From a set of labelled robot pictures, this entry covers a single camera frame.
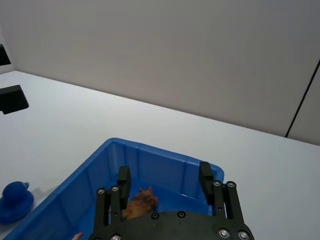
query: white table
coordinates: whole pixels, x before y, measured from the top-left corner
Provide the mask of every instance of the white table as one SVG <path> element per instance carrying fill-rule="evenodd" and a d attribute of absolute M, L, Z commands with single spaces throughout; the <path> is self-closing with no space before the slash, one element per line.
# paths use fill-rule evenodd
<path fill-rule="evenodd" d="M 38 205 L 118 137 L 222 167 L 256 240 L 320 238 L 318 146 L 19 71 L 0 75 L 0 88 L 12 85 L 30 107 L 0 113 L 1 190 L 29 182 Z M 0 228 L 0 238 L 12 227 Z"/>

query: black bracket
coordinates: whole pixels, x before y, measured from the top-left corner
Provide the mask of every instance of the black bracket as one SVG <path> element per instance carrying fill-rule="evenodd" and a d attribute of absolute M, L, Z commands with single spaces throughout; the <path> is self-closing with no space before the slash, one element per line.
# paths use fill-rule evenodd
<path fill-rule="evenodd" d="M 89 240 L 254 240 L 244 222 L 237 185 L 233 181 L 223 184 L 215 180 L 208 162 L 200 163 L 199 181 L 213 216 L 168 211 L 124 220 L 122 210 L 127 207 L 131 177 L 130 169 L 122 166 L 117 185 L 97 191 L 94 227 Z"/>
<path fill-rule="evenodd" d="M 20 85 L 0 89 L 0 111 L 3 114 L 10 114 L 28 107 L 28 101 Z"/>

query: white tabletop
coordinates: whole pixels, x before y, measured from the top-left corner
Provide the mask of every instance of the white tabletop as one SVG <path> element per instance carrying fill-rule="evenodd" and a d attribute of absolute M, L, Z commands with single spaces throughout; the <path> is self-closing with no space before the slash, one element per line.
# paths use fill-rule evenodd
<path fill-rule="evenodd" d="M 29 182 L 38 205 L 105 140 L 117 137 L 220 166 L 256 240 L 318 239 L 315 145 L 13 71 L 30 107 L 0 113 L 0 189 Z M 0 238 L 12 226 L 0 228 Z"/>

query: blue plastic bin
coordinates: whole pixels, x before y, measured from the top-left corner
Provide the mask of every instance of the blue plastic bin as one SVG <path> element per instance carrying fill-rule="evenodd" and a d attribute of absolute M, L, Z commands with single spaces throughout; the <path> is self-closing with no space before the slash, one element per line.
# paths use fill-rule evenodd
<path fill-rule="evenodd" d="M 70 240 L 93 231 L 96 190 L 116 184 L 120 166 L 131 172 L 130 198 L 152 186 L 158 211 L 211 214 L 198 180 L 200 160 L 138 142 L 111 138 L 52 192 L 5 240 Z M 224 172 L 211 168 L 223 182 Z"/>

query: blue rubber duck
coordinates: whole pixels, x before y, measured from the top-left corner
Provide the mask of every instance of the blue rubber duck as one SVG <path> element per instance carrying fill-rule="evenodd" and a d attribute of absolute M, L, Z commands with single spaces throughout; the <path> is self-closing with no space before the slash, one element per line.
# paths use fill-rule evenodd
<path fill-rule="evenodd" d="M 8 184 L 0 198 L 0 224 L 11 224 L 27 215 L 34 205 L 29 183 L 14 181 Z"/>

